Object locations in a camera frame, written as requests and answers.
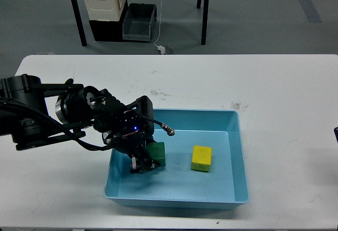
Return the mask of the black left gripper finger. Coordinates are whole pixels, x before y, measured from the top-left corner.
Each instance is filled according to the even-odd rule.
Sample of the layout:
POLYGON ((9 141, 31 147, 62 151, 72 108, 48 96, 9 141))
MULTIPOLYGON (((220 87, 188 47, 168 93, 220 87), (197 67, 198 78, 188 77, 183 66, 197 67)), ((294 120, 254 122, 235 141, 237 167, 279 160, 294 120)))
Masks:
POLYGON ((131 174, 144 174, 161 166, 161 163, 153 158, 151 148, 137 148, 131 155, 129 171, 131 174))

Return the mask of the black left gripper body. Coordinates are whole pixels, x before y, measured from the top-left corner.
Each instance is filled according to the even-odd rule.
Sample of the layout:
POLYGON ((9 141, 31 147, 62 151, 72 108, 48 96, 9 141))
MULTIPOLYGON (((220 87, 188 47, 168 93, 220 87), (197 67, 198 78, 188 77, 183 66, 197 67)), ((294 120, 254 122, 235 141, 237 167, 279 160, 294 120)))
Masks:
POLYGON ((93 128, 102 133, 103 146, 94 150, 115 149, 131 157, 137 148, 145 148, 148 137, 129 122, 127 105, 112 96, 107 89, 92 95, 93 128))

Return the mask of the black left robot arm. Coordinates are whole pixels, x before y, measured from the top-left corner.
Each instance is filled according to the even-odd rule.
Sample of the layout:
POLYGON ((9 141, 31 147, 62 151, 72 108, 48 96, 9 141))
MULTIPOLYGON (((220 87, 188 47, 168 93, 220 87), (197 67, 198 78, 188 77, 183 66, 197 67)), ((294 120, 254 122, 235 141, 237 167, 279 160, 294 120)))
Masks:
POLYGON ((125 105, 92 86, 43 84, 23 74, 1 79, 1 135, 18 151, 73 140, 89 151, 114 149, 131 159, 130 171, 151 171, 161 163, 147 145, 154 142, 153 107, 146 96, 125 105))

